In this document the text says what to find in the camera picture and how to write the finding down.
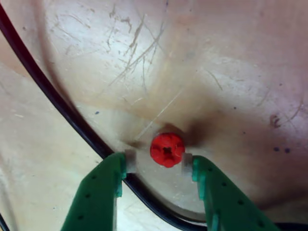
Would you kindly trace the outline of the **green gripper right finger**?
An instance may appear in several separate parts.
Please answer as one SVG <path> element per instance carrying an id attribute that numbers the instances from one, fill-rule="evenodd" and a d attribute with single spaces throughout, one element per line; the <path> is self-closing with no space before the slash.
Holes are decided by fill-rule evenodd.
<path id="1" fill-rule="evenodd" d="M 209 231 L 278 231 L 258 207 L 209 159 L 189 153 L 182 170 L 197 183 Z"/>

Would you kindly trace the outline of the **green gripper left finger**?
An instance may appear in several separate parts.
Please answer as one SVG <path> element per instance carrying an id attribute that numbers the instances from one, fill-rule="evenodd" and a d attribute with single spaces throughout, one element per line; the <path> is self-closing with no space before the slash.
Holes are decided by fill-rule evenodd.
<path id="1" fill-rule="evenodd" d="M 117 198 L 122 180 L 136 172 L 136 152 L 113 153 L 101 161 L 79 184 L 63 231 L 115 231 Z"/>

